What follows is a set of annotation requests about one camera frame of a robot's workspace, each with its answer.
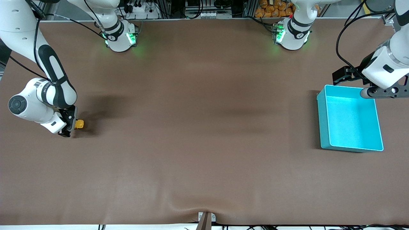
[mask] pile of orange objects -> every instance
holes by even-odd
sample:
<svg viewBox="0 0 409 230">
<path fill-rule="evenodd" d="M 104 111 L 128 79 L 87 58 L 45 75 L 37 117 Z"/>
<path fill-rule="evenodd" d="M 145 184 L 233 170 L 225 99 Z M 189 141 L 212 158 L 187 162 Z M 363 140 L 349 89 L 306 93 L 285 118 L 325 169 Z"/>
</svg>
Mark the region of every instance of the pile of orange objects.
<svg viewBox="0 0 409 230">
<path fill-rule="evenodd" d="M 259 0 L 260 8 L 256 9 L 255 17 L 256 18 L 280 18 L 285 16 L 290 16 L 295 12 L 295 6 L 292 2 L 284 2 L 281 0 Z"/>
</svg>

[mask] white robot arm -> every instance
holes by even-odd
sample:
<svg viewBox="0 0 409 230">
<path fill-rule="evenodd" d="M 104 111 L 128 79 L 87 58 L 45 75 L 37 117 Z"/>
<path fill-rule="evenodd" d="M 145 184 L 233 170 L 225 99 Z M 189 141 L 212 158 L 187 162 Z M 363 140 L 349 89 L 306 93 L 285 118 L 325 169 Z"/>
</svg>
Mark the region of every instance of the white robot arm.
<svg viewBox="0 0 409 230">
<path fill-rule="evenodd" d="M 278 24 L 283 25 L 281 33 L 275 35 L 276 43 L 288 50 L 298 50 L 307 41 L 311 25 L 318 15 L 316 4 L 330 4 L 341 0 L 291 0 L 296 6 L 292 18 L 285 18 Z"/>
<path fill-rule="evenodd" d="M 11 50 L 37 62 L 47 75 L 47 79 L 30 80 L 23 91 L 9 100 L 9 109 L 17 117 L 69 137 L 76 121 L 77 94 L 39 29 L 35 36 L 36 22 L 25 0 L 0 0 L 0 39 Z"/>
<path fill-rule="evenodd" d="M 356 67 L 358 73 L 349 66 L 334 72 L 334 85 L 362 79 L 370 84 L 361 92 L 364 98 L 409 97 L 406 82 L 398 83 L 402 77 L 407 81 L 409 73 L 409 1 L 395 0 L 395 13 L 401 29 L 363 59 Z"/>
<path fill-rule="evenodd" d="M 102 30 L 107 45 L 115 52 L 123 52 L 136 44 L 135 25 L 119 20 L 115 8 L 119 0 L 68 0 L 85 11 Z"/>
</svg>

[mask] blue plastic container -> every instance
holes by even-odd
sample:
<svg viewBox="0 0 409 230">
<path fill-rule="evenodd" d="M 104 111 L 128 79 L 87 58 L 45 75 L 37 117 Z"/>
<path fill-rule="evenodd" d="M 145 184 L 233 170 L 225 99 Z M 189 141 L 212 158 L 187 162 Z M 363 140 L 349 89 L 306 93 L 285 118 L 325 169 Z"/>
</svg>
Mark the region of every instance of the blue plastic container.
<svg viewBox="0 0 409 230">
<path fill-rule="evenodd" d="M 326 85 L 318 94 L 321 147 L 352 152 L 383 151 L 374 99 L 362 88 Z"/>
</svg>

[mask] brown tabletop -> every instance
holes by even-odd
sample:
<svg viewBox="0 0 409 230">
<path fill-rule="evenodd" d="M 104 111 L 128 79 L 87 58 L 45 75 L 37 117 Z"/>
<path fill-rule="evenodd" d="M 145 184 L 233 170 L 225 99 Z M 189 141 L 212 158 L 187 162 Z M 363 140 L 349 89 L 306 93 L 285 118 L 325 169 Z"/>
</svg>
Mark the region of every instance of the brown tabletop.
<svg viewBox="0 0 409 230">
<path fill-rule="evenodd" d="M 123 53 L 42 23 L 88 127 L 62 138 L 12 115 L 7 101 L 35 76 L 8 63 L 0 224 L 180 223 L 203 210 L 223 224 L 409 224 L 409 99 L 377 100 L 383 152 L 319 145 L 316 94 L 344 66 L 343 23 L 317 20 L 291 52 L 251 20 L 145 22 Z M 392 33 L 359 20 L 340 52 L 357 65 Z"/>
</svg>

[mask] brown table surface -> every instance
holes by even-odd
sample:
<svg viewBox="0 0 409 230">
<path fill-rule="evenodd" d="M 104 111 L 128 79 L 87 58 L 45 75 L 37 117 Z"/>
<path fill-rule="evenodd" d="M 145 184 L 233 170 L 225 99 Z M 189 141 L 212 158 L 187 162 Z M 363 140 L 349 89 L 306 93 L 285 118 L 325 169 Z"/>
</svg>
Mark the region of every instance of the brown table surface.
<svg viewBox="0 0 409 230">
<path fill-rule="evenodd" d="M 145 22 L 123 53 L 74 23 L 42 23 L 88 127 L 62 138 L 12 115 L 7 101 L 34 75 L 9 62 L 0 224 L 182 223 L 203 210 L 223 224 L 409 224 L 408 99 L 377 101 L 383 152 L 319 145 L 316 95 L 344 66 L 344 21 L 317 20 L 293 52 L 251 20 Z M 357 65 L 392 33 L 360 20 L 340 52 Z"/>
</svg>

